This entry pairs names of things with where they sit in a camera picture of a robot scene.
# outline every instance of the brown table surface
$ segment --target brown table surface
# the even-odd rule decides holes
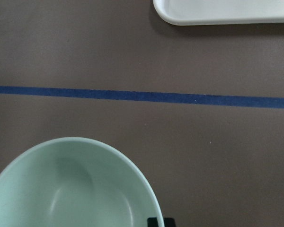
[[[145,0],[0,0],[0,86],[284,97],[284,24],[172,26]],[[66,136],[127,155],[177,227],[284,226],[284,109],[0,94],[0,172]]]

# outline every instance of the bowl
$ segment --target bowl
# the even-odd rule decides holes
[[[155,194],[138,167],[87,138],[41,143],[0,174],[0,227],[164,227]]]

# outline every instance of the blue tape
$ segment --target blue tape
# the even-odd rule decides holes
[[[161,103],[225,105],[261,108],[283,108],[284,98],[254,96],[216,96],[162,92],[111,91],[47,87],[0,86],[0,94],[132,100]]]

